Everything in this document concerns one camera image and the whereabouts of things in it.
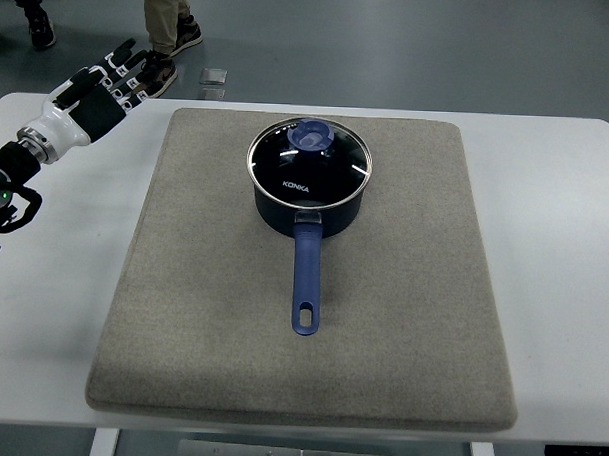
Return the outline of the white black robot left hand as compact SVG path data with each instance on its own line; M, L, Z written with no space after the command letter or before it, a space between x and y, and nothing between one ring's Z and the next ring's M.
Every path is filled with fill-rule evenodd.
M95 64L76 72L45 99L38 118L17 133L17 144L41 164L52 164L73 147L93 144L121 123L149 94L139 86L145 72L131 72L148 54L133 52L128 39Z

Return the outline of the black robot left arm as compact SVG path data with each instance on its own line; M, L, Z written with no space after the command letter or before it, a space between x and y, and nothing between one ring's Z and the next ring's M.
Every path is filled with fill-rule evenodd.
M9 142L0 148L0 234L25 227L37 215L42 196L26 183L40 171L41 164L26 141Z

